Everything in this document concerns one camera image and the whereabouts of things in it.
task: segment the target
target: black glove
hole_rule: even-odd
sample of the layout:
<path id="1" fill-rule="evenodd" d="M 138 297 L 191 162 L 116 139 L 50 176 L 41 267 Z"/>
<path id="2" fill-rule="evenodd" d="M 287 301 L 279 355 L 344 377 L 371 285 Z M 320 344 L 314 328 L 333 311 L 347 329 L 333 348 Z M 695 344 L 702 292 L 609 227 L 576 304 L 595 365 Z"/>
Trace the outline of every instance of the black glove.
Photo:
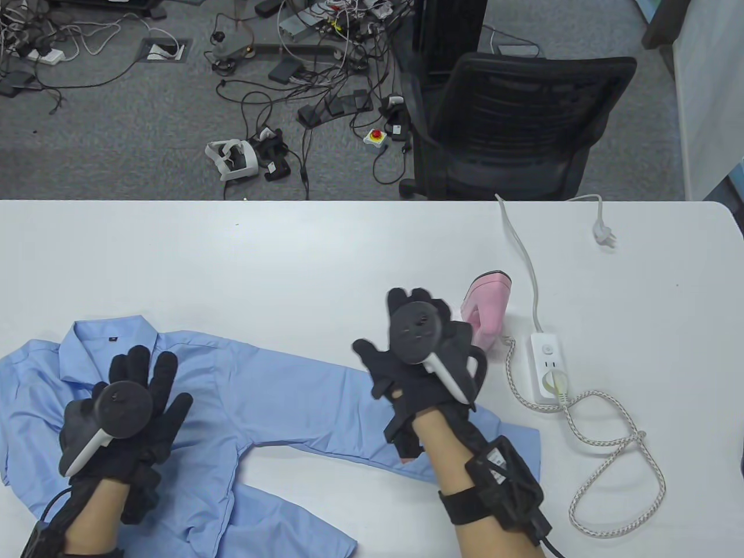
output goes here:
<path id="1" fill-rule="evenodd" d="M 170 390 L 178 368 L 178 359 L 171 352 L 163 352 L 158 357 L 153 371 L 153 379 L 147 383 L 150 370 L 150 351 L 141 345 L 133 347 L 127 355 L 117 355 L 111 361 L 109 381 L 122 380 L 136 382 L 145 387 L 153 399 L 153 412 L 150 421 L 138 434 L 125 439 L 112 440 L 108 446 L 102 446 L 93 454 L 88 463 L 70 479 L 70 485 L 87 482 L 92 479 L 112 478 L 131 486 L 126 501 L 122 521 L 139 523 L 144 514 L 155 507 L 158 496 L 155 488 L 160 482 L 160 475 L 152 469 L 154 464 L 164 463 L 170 456 L 173 440 L 189 412 L 193 398 L 190 394 L 179 394 L 166 410 Z M 82 405 L 68 406 L 79 409 L 81 414 L 93 412 L 96 399 L 107 386 L 100 382 L 93 387 L 89 400 Z M 67 447 L 68 422 L 60 432 L 60 445 L 64 451 Z"/>
<path id="2" fill-rule="evenodd" d="M 442 324 L 443 343 L 459 343 L 457 339 L 464 337 L 469 347 L 471 326 L 451 321 L 447 304 L 439 298 L 432 298 L 424 289 L 414 289 L 411 296 L 407 296 L 403 289 L 392 289 L 388 293 L 388 314 L 392 316 L 399 308 L 411 302 L 427 302 L 437 310 Z M 469 335 L 458 335 L 463 333 L 461 328 L 467 328 Z M 395 416 L 385 428 L 385 439 L 395 444 L 401 458 L 416 458 L 421 453 L 418 436 L 412 426 L 416 413 L 431 407 L 447 407 L 450 417 L 464 416 L 467 421 L 469 406 L 455 400 L 437 376 L 429 373 L 423 365 L 406 364 L 391 350 L 377 350 L 367 339 L 357 339 L 352 348 L 370 371 L 373 381 L 372 397 L 379 399 L 384 396 L 393 404 Z M 465 349 L 463 358 L 467 360 L 467 356 Z"/>

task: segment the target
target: shirt collar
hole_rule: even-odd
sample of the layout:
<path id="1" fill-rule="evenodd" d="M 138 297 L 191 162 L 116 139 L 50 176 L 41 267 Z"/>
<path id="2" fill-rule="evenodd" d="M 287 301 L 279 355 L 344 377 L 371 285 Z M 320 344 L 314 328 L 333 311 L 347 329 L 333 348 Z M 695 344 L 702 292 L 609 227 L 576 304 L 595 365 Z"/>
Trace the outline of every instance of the shirt collar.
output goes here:
<path id="1" fill-rule="evenodd" d="M 140 315 L 110 320 L 76 321 L 60 345 L 61 380 L 88 385 L 109 381 L 108 364 L 105 369 L 100 370 L 102 364 L 96 366 L 83 344 L 84 341 L 98 339 L 111 341 L 112 357 L 127 353 L 136 345 L 143 345 L 152 353 L 158 340 L 158 332 Z"/>

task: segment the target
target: shirt sleeve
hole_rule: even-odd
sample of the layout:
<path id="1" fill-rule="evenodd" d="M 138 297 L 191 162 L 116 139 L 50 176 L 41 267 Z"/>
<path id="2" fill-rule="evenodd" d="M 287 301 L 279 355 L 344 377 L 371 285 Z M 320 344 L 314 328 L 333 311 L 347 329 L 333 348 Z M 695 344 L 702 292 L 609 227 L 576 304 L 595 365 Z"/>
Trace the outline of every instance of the shirt sleeve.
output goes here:
<path id="1" fill-rule="evenodd" d="M 6 363 L 0 370 L 4 483 L 38 518 L 50 494 L 67 487 L 58 471 L 60 429 L 65 404 L 80 394 L 59 379 L 56 351 L 32 350 Z"/>
<path id="2" fill-rule="evenodd" d="M 387 400 L 372 398 L 368 373 L 236 342 L 228 350 L 230 370 L 222 400 L 251 443 L 292 445 L 434 480 L 426 454 L 403 464 L 385 441 L 393 411 Z M 480 408 L 473 419 L 488 440 L 498 436 L 501 421 L 493 413 Z M 539 455 L 539 434 L 516 427 L 512 435 L 521 436 L 521 430 L 527 435 L 521 445 L 533 455 L 536 443 Z"/>

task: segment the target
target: chair backrest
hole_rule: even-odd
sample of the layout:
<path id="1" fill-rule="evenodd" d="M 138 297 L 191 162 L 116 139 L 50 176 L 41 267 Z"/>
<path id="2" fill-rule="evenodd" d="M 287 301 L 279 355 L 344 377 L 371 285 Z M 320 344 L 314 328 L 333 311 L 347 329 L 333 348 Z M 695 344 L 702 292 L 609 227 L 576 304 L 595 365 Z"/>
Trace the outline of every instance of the chair backrest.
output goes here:
<path id="1" fill-rule="evenodd" d="M 565 158 L 599 140 L 635 67 L 633 58 L 464 54 L 430 114 L 429 134 L 486 166 Z"/>

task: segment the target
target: white wall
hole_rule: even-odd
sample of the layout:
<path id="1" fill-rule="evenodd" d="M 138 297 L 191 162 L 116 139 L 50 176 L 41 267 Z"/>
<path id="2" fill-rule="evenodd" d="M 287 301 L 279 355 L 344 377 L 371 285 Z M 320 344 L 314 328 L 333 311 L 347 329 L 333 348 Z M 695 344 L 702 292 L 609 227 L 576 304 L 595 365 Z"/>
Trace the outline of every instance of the white wall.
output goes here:
<path id="1" fill-rule="evenodd" d="M 692 0 L 674 58 L 685 193 L 700 200 L 744 156 L 744 1 Z"/>

